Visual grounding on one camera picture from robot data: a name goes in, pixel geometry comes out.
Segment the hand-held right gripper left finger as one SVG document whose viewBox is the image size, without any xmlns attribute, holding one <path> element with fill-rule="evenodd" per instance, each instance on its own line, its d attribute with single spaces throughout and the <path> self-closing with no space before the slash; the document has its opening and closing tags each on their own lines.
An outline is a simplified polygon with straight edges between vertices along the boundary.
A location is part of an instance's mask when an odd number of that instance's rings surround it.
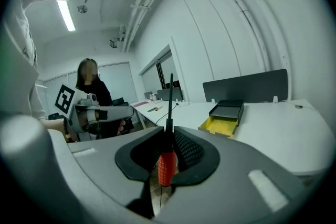
<svg viewBox="0 0 336 224">
<path fill-rule="evenodd" d="M 60 132 L 49 130 L 53 145 L 50 168 L 56 191 L 54 213 L 60 219 L 154 219 L 150 174 L 145 181 L 129 179 L 118 167 L 119 148 L 163 132 L 151 127 L 135 133 L 66 144 Z"/>
</svg>

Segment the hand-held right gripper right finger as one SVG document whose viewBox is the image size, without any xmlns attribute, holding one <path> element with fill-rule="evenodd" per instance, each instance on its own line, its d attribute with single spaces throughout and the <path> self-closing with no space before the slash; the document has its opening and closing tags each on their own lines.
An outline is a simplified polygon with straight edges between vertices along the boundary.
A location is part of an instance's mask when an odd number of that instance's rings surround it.
<svg viewBox="0 0 336 224">
<path fill-rule="evenodd" d="M 304 190 L 292 173 L 245 143 L 223 135 L 175 127 L 191 141 L 210 144 L 219 163 L 203 182 L 177 186 L 157 223 L 286 223 Z"/>
</svg>

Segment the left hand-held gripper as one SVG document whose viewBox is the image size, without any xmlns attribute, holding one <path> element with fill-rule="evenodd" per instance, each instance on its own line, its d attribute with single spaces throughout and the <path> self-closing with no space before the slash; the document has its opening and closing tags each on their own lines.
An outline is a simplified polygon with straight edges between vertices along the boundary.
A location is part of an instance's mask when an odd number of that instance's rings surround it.
<svg viewBox="0 0 336 224">
<path fill-rule="evenodd" d="M 64 116 L 68 130 L 77 135 L 77 141 L 96 140 L 98 135 L 88 131 L 89 124 L 96 124 L 95 107 L 99 105 L 95 94 L 87 94 L 77 88 L 62 85 L 55 101 L 58 113 Z M 112 122 L 131 118 L 134 109 L 131 106 L 102 106 L 99 109 L 99 121 Z"/>
</svg>

